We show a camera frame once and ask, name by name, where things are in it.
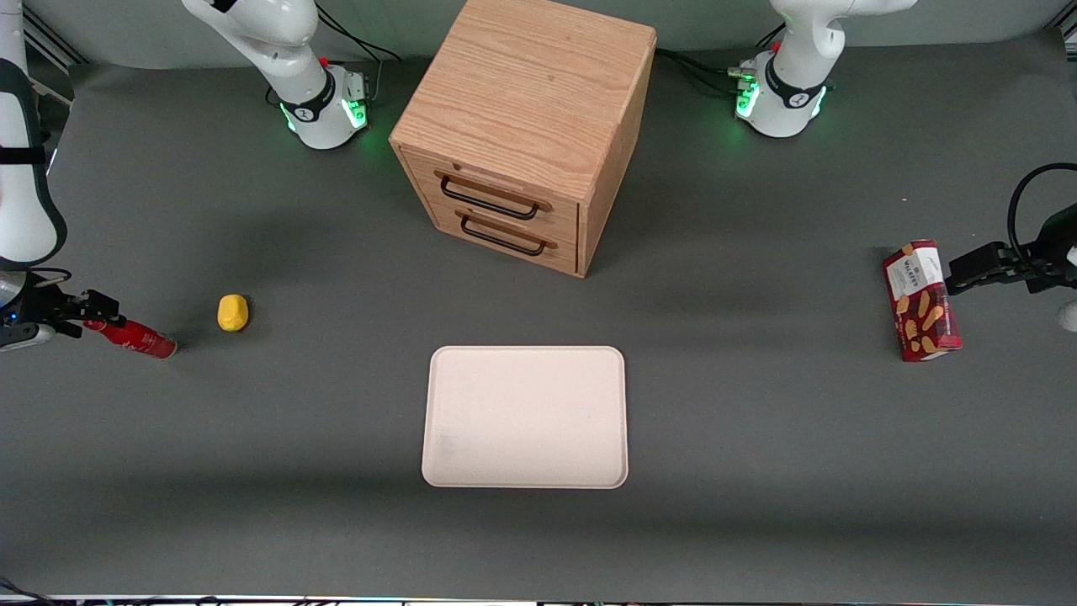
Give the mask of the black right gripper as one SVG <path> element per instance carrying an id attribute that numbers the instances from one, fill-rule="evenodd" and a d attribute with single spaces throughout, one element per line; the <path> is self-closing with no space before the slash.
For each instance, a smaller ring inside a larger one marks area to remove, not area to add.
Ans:
<path id="1" fill-rule="evenodd" d="M 1 323 L 3 327 L 22 325 L 22 323 L 39 323 L 48 325 L 57 334 L 78 340 L 83 335 L 83 327 L 103 329 L 104 326 L 124 327 L 127 318 L 118 313 L 118 301 L 96 290 L 86 290 L 80 294 L 80 307 L 72 295 L 67 295 L 58 286 L 27 286 L 15 296 L 11 302 L 1 307 Z"/>

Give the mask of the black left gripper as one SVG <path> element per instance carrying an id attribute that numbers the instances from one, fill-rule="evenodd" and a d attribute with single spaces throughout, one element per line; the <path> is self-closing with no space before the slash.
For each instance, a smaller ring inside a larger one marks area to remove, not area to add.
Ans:
<path id="1" fill-rule="evenodd" d="M 947 262 L 947 294 L 961 295 L 970 288 L 1015 280 L 1026 283 L 1030 295 L 1055 287 L 1076 288 L 1076 205 L 1046 219 L 1037 237 L 1027 244 L 1020 244 L 1013 231 L 1013 246 L 1016 255 L 1003 242 L 989 242 Z"/>

